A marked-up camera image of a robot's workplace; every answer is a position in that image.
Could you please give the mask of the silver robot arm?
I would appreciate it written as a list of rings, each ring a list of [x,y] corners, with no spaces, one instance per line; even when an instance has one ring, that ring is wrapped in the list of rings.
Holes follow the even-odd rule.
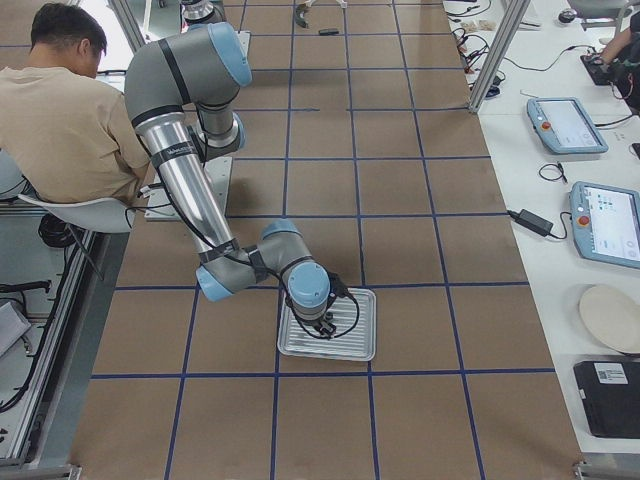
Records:
[[[288,220],[242,248],[219,207],[205,162],[240,149],[243,125],[232,101],[252,72],[233,26],[200,24],[134,53],[125,76],[126,111],[174,210],[191,231],[200,289],[218,301],[274,277],[285,304],[313,338],[339,337],[329,308],[351,294],[318,264]]]
[[[219,23],[226,20],[222,1],[214,0],[181,0],[183,20],[191,24]]]

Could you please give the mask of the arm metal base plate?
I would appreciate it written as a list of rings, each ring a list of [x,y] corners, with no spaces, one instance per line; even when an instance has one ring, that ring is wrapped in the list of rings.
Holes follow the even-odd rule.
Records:
[[[238,40],[238,53],[235,67],[240,75],[245,75],[251,69],[248,59],[251,34],[248,31],[237,31],[236,37]]]
[[[204,165],[206,177],[223,214],[226,213],[232,165],[233,158],[229,156],[212,159]],[[144,217],[150,222],[180,221],[162,186],[150,187]]]

